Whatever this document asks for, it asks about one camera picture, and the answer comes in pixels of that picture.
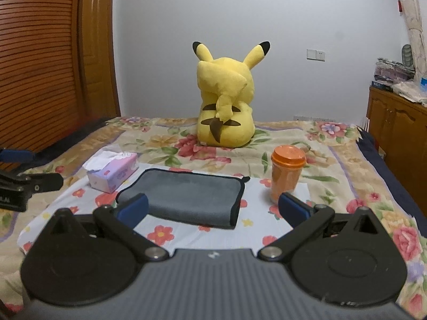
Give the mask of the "beige tied curtain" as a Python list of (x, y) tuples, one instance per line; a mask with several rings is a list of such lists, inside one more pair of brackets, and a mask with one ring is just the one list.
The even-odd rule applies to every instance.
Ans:
[(426, 50), (420, 4), (418, 0), (400, 0), (400, 2), (413, 54), (413, 63), (416, 71), (414, 80), (419, 82), (426, 73)]

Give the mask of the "purple tissue box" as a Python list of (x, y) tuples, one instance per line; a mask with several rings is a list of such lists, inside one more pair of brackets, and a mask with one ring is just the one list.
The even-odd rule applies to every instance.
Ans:
[(138, 168), (137, 154), (101, 150), (82, 166), (92, 189), (112, 194)]

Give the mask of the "yellow Pikachu plush toy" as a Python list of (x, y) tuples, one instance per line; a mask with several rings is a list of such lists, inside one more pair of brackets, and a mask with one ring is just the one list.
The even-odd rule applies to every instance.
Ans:
[(250, 107), (255, 93), (251, 69), (265, 58), (270, 42), (255, 46), (243, 61), (215, 59), (198, 41), (192, 49), (199, 59), (196, 79), (202, 99), (197, 119), (199, 143), (226, 148), (246, 145), (255, 133)]

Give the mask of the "floral bed blanket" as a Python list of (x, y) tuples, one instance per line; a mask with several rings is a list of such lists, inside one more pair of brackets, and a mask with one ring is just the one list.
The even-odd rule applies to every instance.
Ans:
[(329, 205), (339, 213), (370, 208), (408, 266), (399, 304), (417, 319), (426, 316), (426, 218), (394, 182), (369, 138), (356, 126), (303, 121), (258, 123), (249, 145), (227, 150), (200, 145), (192, 118), (140, 117), (114, 118), (61, 155), (45, 159), (33, 172), (61, 174), (63, 188), (34, 195), (26, 212), (1, 212), (1, 300), (12, 311), (19, 311), (22, 306), (20, 264), (54, 211), (67, 207), (84, 214), (114, 203), (115, 194), (103, 194), (89, 186), (83, 169), (89, 157), (110, 145), (136, 153), (142, 169), (156, 167), (250, 178), (233, 230), (146, 217), (139, 232), (170, 251), (258, 250), (283, 235), (288, 225), (269, 198), (271, 153), (279, 145), (300, 148), (307, 163), (296, 196), (308, 205)]

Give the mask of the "orange lidded plastic cup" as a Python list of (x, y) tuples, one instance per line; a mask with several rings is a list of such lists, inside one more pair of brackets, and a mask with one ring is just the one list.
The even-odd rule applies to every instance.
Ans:
[(303, 150), (292, 145), (280, 145), (271, 154), (271, 200), (277, 203), (282, 193), (294, 191), (306, 165)]

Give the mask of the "purple and grey towel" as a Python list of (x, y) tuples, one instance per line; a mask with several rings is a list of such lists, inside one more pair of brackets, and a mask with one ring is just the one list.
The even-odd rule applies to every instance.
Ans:
[(176, 172), (151, 168), (116, 197), (125, 202), (137, 194), (148, 198), (148, 214), (165, 220), (225, 229), (235, 228), (249, 177)]

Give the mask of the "wooden slatted wardrobe door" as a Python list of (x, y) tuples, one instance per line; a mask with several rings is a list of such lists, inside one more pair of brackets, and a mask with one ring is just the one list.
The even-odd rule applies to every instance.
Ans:
[(112, 0), (1, 0), (1, 146), (38, 152), (119, 116)]

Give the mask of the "clutter pile on cabinet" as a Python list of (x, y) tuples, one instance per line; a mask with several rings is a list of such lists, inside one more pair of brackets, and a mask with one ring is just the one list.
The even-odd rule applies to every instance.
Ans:
[(402, 62), (378, 58), (371, 85), (426, 107), (426, 78), (416, 83), (416, 68), (410, 44), (401, 50)]

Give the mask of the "white wall switch plate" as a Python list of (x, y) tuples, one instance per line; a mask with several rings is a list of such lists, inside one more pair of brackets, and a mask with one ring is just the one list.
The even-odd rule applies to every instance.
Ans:
[(314, 49), (308, 49), (306, 51), (306, 59), (313, 61), (323, 61), (326, 60), (326, 53), (324, 51), (318, 51)]

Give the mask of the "wooden sideboard cabinet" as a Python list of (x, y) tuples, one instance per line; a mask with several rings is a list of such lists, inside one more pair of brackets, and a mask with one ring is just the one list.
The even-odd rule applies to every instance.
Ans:
[(366, 117), (389, 170), (426, 210), (426, 107), (371, 87)]

